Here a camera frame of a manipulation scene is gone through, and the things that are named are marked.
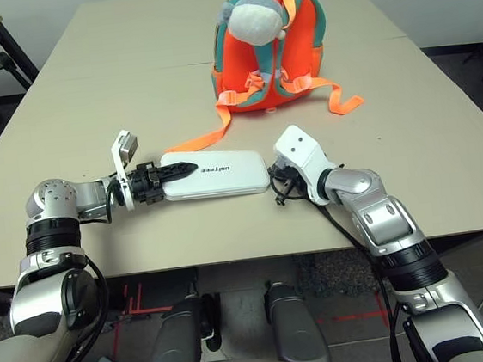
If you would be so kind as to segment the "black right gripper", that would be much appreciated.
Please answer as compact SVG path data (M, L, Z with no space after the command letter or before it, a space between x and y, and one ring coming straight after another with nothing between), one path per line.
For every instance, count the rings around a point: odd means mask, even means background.
M268 168L268 175L270 188L275 193L274 200L279 206L292 200L309 200L307 185L293 167L280 168L274 163Z

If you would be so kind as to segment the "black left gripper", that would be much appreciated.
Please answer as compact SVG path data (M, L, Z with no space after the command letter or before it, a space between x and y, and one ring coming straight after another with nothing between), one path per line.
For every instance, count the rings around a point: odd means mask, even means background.
M138 164L129 173L131 196L138 203L152 205L164 200L163 182L184 179L195 172L199 166L196 163L179 162L157 167L152 161Z

